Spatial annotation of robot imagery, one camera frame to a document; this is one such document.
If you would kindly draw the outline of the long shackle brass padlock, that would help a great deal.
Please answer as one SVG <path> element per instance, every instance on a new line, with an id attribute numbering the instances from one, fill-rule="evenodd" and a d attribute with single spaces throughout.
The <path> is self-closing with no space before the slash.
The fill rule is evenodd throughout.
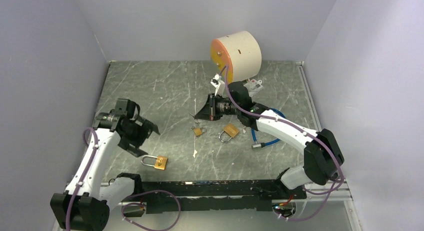
<path id="1" fill-rule="evenodd" d="M 168 158 L 165 156 L 142 155 L 140 162 L 143 166 L 164 171 L 168 163 Z"/>

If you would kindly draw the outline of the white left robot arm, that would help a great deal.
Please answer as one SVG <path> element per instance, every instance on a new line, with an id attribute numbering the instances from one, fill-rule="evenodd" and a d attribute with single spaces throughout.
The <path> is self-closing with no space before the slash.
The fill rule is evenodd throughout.
<path id="1" fill-rule="evenodd" d="M 142 197 L 141 177 L 133 173 L 119 174 L 114 183 L 102 186 L 111 154 L 121 148 L 136 158 L 147 155 L 141 149 L 152 133 L 159 134 L 156 124 L 140 115 L 140 106 L 119 98 L 109 112 L 99 113 L 91 127 L 83 131 L 87 150 L 79 168 L 62 193 L 53 194 L 50 207 L 61 229 L 66 231 L 102 231 L 110 212 L 124 199 Z"/>

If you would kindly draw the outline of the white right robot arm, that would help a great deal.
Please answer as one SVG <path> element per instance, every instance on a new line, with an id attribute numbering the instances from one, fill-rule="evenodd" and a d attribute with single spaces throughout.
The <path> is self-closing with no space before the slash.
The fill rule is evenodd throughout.
<path id="1" fill-rule="evenodd" d="M 303 164 L 284 171 L 274 186 L 278 197 L 286 199 L 295 188 L 309 183 L 323 186 L 339 171 L 345 159 L 330 130 L 303 127 L 254 102 L 240 81 L 230 83 L 228 91 L 229 97 L 208 94 L 205 105 L 194 118 L 217 121 L 224 115 L 236 116 L 242 125 L 269 134 L 300 151 Z"/>

